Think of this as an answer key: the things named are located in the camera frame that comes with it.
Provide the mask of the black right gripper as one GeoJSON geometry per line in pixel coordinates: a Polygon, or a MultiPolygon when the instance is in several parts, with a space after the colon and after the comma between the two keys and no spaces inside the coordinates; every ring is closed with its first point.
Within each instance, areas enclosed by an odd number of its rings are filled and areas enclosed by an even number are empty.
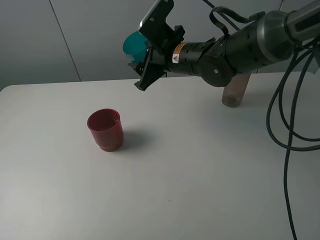
{"type": "Polygon", "coordinates": [[[166,72],[200,74],[197,63],[214,45],[215,38],[212,37],[205,42],[185,42],[185,30],[181,25],[174,27],[174,33],[177,34],[177,38],[166,41],[170,45],[166,47],[164,53],[159,53],[154,47],[149,48],[143,62],[127,64],[140,76],[140,80],[134,84],[140,91],[145,91],[166,72]]]}

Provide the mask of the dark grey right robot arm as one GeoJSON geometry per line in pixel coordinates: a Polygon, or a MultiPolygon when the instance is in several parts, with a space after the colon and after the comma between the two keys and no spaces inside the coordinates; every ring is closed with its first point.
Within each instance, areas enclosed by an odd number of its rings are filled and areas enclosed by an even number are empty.
{"type": "Polygon", "coordinates": [[[320,3],[315,0],[290,12],[258,12],[243,17],[217,6],[210,21],[223,35],[205,42],[184,42],[185,30],[171,28],[166,18],[172,0],[158,0],[139,24],[143,50],[129,53],[130,67],[139,75],[136,87],[145,91],[167,72],[198,76],[214,87],[227,86],[237,74],[289,59],[304,41],[320,36],[320,3]]]}

